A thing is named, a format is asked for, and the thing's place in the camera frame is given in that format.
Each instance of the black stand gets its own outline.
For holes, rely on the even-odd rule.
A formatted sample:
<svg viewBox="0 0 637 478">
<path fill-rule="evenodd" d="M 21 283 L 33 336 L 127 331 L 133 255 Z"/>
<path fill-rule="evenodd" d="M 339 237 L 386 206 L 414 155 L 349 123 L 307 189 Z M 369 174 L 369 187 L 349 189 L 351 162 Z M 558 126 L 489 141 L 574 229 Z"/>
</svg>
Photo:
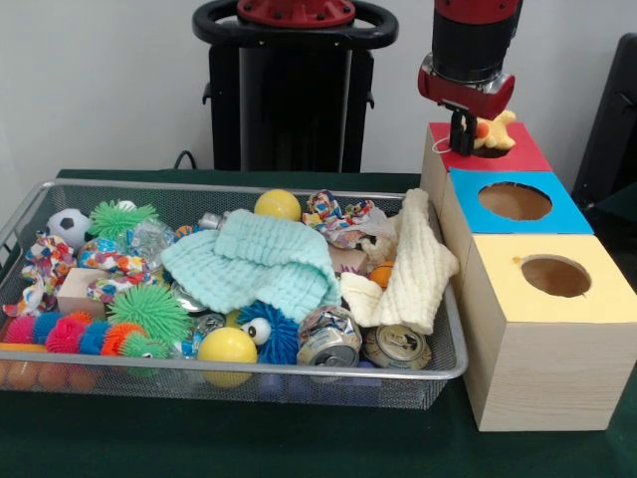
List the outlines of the black stand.
<svg viewBox="0 0 637 478">
<path fill-rule="evenodd" d="M 388 11 L 354 2 L 353 25 L 280 29 L 239 21 L 237 0 L 200 7 L 193 30 L 210 43 L 214 164 L 226 170 L 359 172 L 367 105 L 373 107 L 369 50 L 393 43 Z"/>
</svg>

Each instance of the stacked wooden boxes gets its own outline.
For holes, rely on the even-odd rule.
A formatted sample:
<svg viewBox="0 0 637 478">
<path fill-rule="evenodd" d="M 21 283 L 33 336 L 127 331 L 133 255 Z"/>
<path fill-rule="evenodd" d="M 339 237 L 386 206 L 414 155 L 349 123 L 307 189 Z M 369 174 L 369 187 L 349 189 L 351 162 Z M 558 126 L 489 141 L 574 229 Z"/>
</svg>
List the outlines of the stacked wooden boxes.
<svg viewBox="0 0 637 478">
<path fill-rule="evenodd" d="M 436 152 L 448 131 L 430 125 L 421 186 L 461 264 L 478 427 L 606 428 L 637 358 L 637 296 L 523 124 L 497 158 Z"/>
</svg>

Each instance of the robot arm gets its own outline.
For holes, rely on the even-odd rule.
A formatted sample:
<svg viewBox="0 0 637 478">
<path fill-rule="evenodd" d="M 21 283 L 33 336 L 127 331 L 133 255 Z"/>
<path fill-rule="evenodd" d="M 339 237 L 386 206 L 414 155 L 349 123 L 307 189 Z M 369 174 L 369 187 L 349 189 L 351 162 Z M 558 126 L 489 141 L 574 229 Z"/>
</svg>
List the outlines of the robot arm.
<svg viewBox="0 0 637 478">
<path fill-rule="evenodd" d="M 461 154 L 473 149 L 476 117 L 492 120 L 513 94 L 516 79 L 502 66 L 522 5 L 523 0 L 436 0 L 432 53 L 421 66 L 418 89 L 453 112 L 450 144 Z"/>
</svg>

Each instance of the metal basket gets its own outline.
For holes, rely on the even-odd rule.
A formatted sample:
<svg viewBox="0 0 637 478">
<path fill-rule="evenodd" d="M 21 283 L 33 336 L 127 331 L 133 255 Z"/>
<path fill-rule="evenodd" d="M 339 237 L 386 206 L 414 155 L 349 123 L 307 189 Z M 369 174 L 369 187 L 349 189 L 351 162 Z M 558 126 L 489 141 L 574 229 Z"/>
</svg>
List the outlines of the metal basket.
<svg viewBox="0 0 637 478">
<path fill-rule="evenodd" d="M 103 200 L 129 199 L 136 204 L 151 203 L 159 217 L 173 228 L 194 224 L 204 212 L 223 213 L 237 208 L 252 209 L 265 189 L 252 187 L 200 186 L 188 184 L 136 183 L 56 179 L 34 188 L 0 231 L 0 244 L 20 248 L 19 258 L 7 263 L 6 277 L 0 284 L 0 304 L 17 302 L 28 285 L 20 277 L 25 264 L 24 251 L 35 240 L 35 232 L 48 218 L 65 208 L 89 212 Z M 293 193 L 304 203 L 309 191 Z M 383 210 L 396 213 L 403 195 L 335 192 L 341 203 L 360 198 L 373 199 Z M 439 234 L 435 213 L 434 230 Z M 6 317 L 2 317 L 2 326 Z M 229 363 L 186 359 L 148 359 L 94 357 L 65 354 L 18 353 L 0 351 L 1 370 L 22 367 L 36 372 L 45 366 L 58 373 L 89 374 L 89 382 L 51 384 L 44 389 L 28 379 L 12 388 L 8 379 L 3 389 L 63 391 L 87 394 L 200 398 L 237 401 L 274 401 L 333 405 L 360 405 L 394 408 L 428 408 L 447 380 L 460 376 L 467 367 L 467 352 L 456 302 L 450 286 L 435 321 L 435 332 L 428 339 L 433 358 L 423 370 L 386 368 L 344 368 L 264 363 Z M 215 371 L 228 382 L 249 377 L 235 387 L 219 387 L 205 379 Z"/>
</svg>

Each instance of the black handle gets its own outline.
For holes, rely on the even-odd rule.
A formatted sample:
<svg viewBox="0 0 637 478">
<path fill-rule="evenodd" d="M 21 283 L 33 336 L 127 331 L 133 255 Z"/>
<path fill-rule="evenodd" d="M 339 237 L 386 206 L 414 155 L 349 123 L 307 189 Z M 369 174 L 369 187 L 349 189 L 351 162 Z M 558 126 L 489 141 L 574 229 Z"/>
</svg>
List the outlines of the black handle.
<svg viewBox="0 0 637 478">
<path fill-rule="evenodd" d="M 398 20 L 384 8 L 353 2 L 356 19 L 373 28 L 353 25 L 324 29 L 283 29 L 251 23 L 218 23 L 237 14 L 237 0 L 216 0 L 199 7 L 192 16 L 197 38 L 211 45 L 236 47 L 312 47 L 374 50 L 391 45 L 398 37 Z"/>
</svg>

